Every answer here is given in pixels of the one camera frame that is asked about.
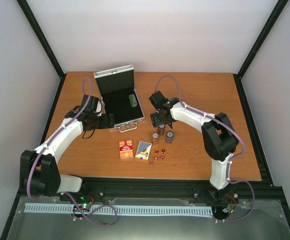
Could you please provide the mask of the brown poker chip stack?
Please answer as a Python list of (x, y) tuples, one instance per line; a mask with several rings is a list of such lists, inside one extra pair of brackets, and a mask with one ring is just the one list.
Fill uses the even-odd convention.
[(157, 127), (157, 134), (159, 136), (163, 136), (165, 133), (165, 125), (164, 124), (160, 124), (158, 127)]

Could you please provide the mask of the orange poker chip stack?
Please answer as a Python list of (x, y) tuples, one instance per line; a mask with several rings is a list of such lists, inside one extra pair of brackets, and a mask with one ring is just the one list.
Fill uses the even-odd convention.
[(151, 135), (151, 143), (152, 143), (153, 145), (158, 144), (158, 143), (159, 143), (159, 137), (160, 137), (160, 135), (159, 135), (157, 132), (153, 133), (153, 134)]

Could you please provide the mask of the green poker chip stack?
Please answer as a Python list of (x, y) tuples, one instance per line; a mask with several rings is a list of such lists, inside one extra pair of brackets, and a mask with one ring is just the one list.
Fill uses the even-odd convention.
[(138, 101), (137, 101), (137, 98), (134, 94), (130, 94), (128, 96), (128, 99), (129, 99), (129, 102), (130, 102), (130, 105), (132, 108), (135, 108), (138, 106)]

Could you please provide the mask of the aluminium poker case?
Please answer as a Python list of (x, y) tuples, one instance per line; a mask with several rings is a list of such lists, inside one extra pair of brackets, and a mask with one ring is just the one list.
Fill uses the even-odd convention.
[[(145, 119), (135, 89), (135, 68), (132, 64), (93, 73), (106, 114), (113, 114), (115, 124), (121, 133), (138, 128)], [(138, 106), (131, 107), (129, 95), (134, 94)]]

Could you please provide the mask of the red playing card box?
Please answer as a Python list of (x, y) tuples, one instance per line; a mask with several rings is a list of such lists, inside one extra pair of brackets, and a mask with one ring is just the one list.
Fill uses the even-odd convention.
[(119, 142), (119, 157), (121, 160), (134, 157), (133, 143), (131, 139)]

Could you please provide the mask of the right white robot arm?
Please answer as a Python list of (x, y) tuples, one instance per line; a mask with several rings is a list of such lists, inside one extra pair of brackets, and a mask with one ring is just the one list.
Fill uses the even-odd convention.
[(171, 100), (159, 96), (149, 97), (156, 109), (150, 115), (152, 125), (172, 126), (173, 122), (183, 122), (202, 133), (204, 149), (211, 158), (210, 198), (219, 202), (227, 194), (230, 185), (230, 169), (239, 137), (224, 113), (211, 114), (193, 108), (178, 98)]

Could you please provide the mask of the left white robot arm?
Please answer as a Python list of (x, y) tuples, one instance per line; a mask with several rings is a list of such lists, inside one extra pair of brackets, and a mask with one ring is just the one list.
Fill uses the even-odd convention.
[(61, 175), (58, 162), (65, 150), (82, 133), (96, 129), (114, 127), (114, 115), (82, 113), (74, 118), (66, 115), (58, 129), (34, 150), (25, 150), (20, 156), (19, 187), (29, 198), (35, 196), (52, 197), (58, 193), (71, 192), (77, 201), (88, 198), (89, 188), (82, 184), (82, 178)]

